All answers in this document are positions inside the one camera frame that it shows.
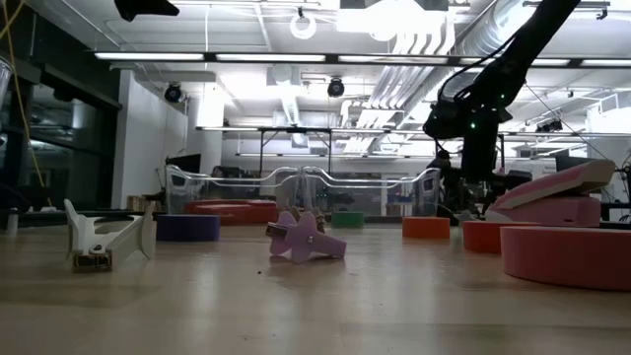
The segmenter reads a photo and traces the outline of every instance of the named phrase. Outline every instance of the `green cylinder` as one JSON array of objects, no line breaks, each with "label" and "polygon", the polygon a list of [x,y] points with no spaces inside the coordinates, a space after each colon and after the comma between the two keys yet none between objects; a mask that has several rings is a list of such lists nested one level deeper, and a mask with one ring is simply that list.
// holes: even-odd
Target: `green cylinder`
[{"label": "green cylinder", "polygon": [[333,228],[364,228],[364,212],[333,212]]}]

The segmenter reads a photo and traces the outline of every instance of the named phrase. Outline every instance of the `yellow cable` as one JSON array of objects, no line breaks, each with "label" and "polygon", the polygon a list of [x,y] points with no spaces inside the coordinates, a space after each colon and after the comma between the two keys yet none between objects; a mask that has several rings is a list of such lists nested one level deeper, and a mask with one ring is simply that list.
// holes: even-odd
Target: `yellow cable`
[{"label": "yellow cable", "polygon": [[22,116],[22,123],[24,124],[24,135],[27,138],[27,144],[29,145],[29,148],[31,148],[33,164],[35,165],[35,170],[37,171],[39,184],[41,185],[41,189],[43,190],[43,192],[46,194],[46,199],[48,200],[48,206],[52,207],[52,201],[50,200],[50,197],[48,197],[48,193],[46,192],[46,184],[43,182],[43,177],[41,176],[41,171],[39,170],[39,164],[37,163],[37,157],[35,156],[35,149],[33,149],[33,146],[31,145],[31,132],[29,130],[29,123],[27,121],[27,114],[24,111],[24,102],[22,101],[22,93],[20,92],[20,80],[18,80],[18,71],[16,68],[16,57],[13,51],[13,41],[11,40],[10,27],[13,21],[16,19],[18,13],[20,12],[20,9],[22,9],[22,5],[24,5],[24,0],[20,2],[18,9],[13,14],[13,17],[11,18],[11,20],[9,20],[9,12],[7,10],[7,6],[5,3],[4,20],[7,22],[7,26],[0,33],[0,39],[2,38],[2,36],[4,36],[4,33],[8,35],[7,40],[9,41],[9,54],[11,55],[11,67],[13,68],[13,78],[16,84],[16,95],[18,96],[18,103],[20,104],[20,114]]}]

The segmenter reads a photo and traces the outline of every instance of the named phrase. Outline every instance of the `navy blue cylinder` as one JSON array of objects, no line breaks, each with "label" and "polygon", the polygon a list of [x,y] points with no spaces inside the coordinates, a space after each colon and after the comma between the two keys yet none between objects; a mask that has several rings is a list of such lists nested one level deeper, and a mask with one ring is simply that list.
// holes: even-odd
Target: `navy blue cylinder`
[{"label": "navy blue cylinder", "polygon": [[163,242],[217,242],[220,218],[209,215],[156,216],[156,240]]}]

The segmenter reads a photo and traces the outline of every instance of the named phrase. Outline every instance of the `wooden floor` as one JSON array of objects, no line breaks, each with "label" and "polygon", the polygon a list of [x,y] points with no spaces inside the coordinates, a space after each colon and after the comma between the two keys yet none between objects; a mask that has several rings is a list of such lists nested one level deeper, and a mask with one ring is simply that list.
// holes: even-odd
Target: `wooden floor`
[{"label": "wooden floor", "polygon": [[631,294],[518,280],[459,237],[335,231],[345,260],[294,265],[227,228],[73,274],[66,232],[0,238],[0,354],[631,354]]}]

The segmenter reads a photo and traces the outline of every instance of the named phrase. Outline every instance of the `robotic arm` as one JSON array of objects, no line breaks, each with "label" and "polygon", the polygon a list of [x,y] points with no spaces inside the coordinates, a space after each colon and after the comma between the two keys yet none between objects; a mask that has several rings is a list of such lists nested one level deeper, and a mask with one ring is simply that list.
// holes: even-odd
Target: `robotic arm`
[{"label": "robotic arm", "polygon": [[436,140],[464,138],[461,169],[467,180],[475,182],[492,176],[498,126],[512,119],[506,107],[524,85],[534,59],[580,2],[543,0],[507,41],[510,44],[506,51],[484,68],[471,85],[452,101],[439,94],[423,130]]}]

